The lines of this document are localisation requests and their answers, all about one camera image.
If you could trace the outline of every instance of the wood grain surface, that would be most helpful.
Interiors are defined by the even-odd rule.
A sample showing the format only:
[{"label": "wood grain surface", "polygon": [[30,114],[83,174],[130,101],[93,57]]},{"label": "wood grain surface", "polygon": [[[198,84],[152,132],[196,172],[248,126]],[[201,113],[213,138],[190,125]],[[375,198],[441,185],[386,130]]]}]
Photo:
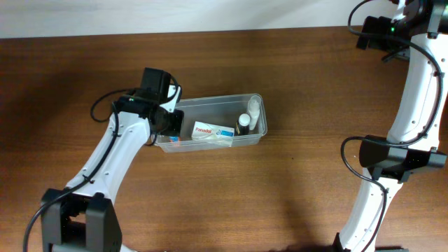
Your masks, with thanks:
[{"label": "wood grain surface", "polygon": [[[21,249],[43,193],[63,188],[92,154],[106,128],[90,119],[92,102],[138,86],[144,67],[172,73],[184,99],[261,94],[268,131],[241,148],[142,148],[115,203],[126,245],[310,251],[332,244],[361,183],[343,165],[340,144],[387,134],[408,68],[355,49],[356,40],[344,27],[0,40],[0,251]],[[440,139],[448,152],[446,112]],[[358,147],[347,149],[354,164]],[[411,177],[377,245],[446,251],[447,181],[447,169]],[[30,251],[41,251],[40,228]]]}]

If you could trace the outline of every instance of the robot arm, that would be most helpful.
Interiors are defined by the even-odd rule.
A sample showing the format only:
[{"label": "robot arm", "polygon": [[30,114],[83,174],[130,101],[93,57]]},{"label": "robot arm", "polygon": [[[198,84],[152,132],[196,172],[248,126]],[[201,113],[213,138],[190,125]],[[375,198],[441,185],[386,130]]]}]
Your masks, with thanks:
[{"label": "robot arm", "polygon": [[[174,108],[180,97],[181,87],[171,75],[145,69],[141,87],[114,102],[117,115],[110,117],[106,133],[92,156],[65,190],[76,188],[94,172],[115,137],[105,161],[89,183],[52,204],[42,215],[45,252],[132,251],[121,244],[122,234],[113,204],[132,160],[151,135],[180,134],[183,112]],[[62,193],[49,189],[42,204]],[[72,220],[79,214],[85,214],[85,223]]]},{"label": "robot arm", "polygon": [[[402,31],[400,34],[411,35],[411,42],[427,50],[437,60],[442,73],[447,73],[448,62],[446,59],[448,59],[448,47],[446,45],[448,45],[448,35],[438,32],[434,36],[434,34],[429,32],[431,28],[429,23],[433,20],[434,13],[437,13],[438,9],[445,8],[446,5],[441,3],[443,1],[430,2],[427,4],[433,4],[431,7],[416,6],[420,4],[420,1],[414,1],[414,3],[408,6],[405,5],[405,1],[400,1],[398,11],[394,15],[395,21],[392,20],[391,26],[383,30],[394,32],[396,26],[400,23],[406,24],[406,22],[412,21],[420,14],[424,14],[422,10],[428,11],[430,14],[432,12],[432,15],[428,15],[427,20],[420,20],[419,23],[414,23],[413,27],[406,27],[406,31]],[[417,7],[422,7],[420,8],[422,13],[412,11]],[[440,23],[438,23],[438,27],[440,26],[438,31],[445,29],[443,25],[446,22],[447,15],[448,8],[445,10],[444,21],[441,19]],[[384,20],[383,17],[378,19],[378,22],[381,22],[382,19]],[[421,33],[421,26],[428,27],[428,32]],[[365,42],[360,38],[358,47],[360,44],[366,45]],[[368,41],[368,43],[371,43],[373,47],[384,50],[383,41]],[[442,79],[448,81],[444,74],[442,74]],[[399,144],[417,138],[427,127],[431,115],[437,113],[434,123],[431,125],[432,127],[429,129],[426,137],[407,148],[378,146],[367,141],[363,141],[361,144],[359,156],[360,163],[364,167],[363,175],[378,181],[388,190],[386,211],[393,197],[411,174],[441,169],[445,165],[446,155],[436,150],[439,145],[439,124],[442,108],[445,104],[448,90],[447,88],[441,90],[440,109],[434,111],[433,108],[435,107],[435,102],[437,102],[437,88],[438,77],[436,77],[435,66],[428,61],[425,55],[410,48],[410,63],[405,90],[397,117],[388,133],[387,141]],[[382,190],[377,185],[363,180],[350,218],[337,237],[336,243],[338,245],[336,247],[339,248],[339,251],[345,251],[345,249],[349,249],[352,252],[375,251],[376,234],[374,230],[377,225],[381,224],[382,220],[380,221],[379,218],[383,203]],[[372,236],[375,236],[372,243],[366,247]]]}]

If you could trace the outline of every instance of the white bottle cap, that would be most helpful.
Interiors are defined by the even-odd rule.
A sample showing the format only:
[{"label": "white bottle cap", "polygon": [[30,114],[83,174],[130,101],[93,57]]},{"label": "white bottle cap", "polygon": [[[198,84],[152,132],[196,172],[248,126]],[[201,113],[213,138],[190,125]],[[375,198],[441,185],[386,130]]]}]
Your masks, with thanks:
[{"label": "white bottle cap", "polygon": [[251,121],[251,117],[248,114],[242,114],[239,116],[239,119],[238,119],[238,123],[243,127],[249,125],[250,121]]},{"label": "white bottle cap", "polygon": [[247,110],[249,113],[257,113],[260,111],[261,99],[258,96],[252,96],[248,103]]}]

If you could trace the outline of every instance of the small bottle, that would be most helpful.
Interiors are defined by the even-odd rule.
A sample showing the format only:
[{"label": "small bottle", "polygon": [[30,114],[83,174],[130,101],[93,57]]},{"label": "small bottle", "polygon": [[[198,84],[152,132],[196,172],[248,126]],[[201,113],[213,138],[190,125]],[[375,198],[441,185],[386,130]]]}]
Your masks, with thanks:
[{"label": "small bottle", "polygon": [[249,123],[251,117],[248,114],[242,114],[238,118],[237,126],[235,127],[235,133],[237,136],[244,136],[249,134]]},{"label": "small bottle", "polygon": [[260,104],[261,98],[259,96],[252,96],[251,100],[247,104],[247,113],[251,117],[251,122],[249,123],[249,130],[254,130],[257,125],[258,118],[260,117]]}]

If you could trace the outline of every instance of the clear plastic container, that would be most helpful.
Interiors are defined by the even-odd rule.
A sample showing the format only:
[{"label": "clear plastic container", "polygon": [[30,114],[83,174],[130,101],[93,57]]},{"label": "clear plastic container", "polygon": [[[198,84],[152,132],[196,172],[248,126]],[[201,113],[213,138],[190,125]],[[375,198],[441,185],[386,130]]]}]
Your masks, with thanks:
[{"label": "clear plastic container", "polygon": [[[180,136],[181,140],[172,143],[168,136],[159,136],[156,145],[160,146],[166,153],[202,151],[229,147],[223,144],[223,139],[192,140],[191,134],[195,122],[198,121],[235,128],[238,117],[246,112],[248,102],[254,95],[261,98],[259,94],[238,94],[181,100],[176,105],[176,109],[182,110],[185,113]],[[251,130],[245,136],[234,136],[228,141],[232,142],[231,147],[257,144],[260,138],[266,135],[266,133],[265,105],[263,104],[263,99],[261,99],[260,117],[255,129]]]}]

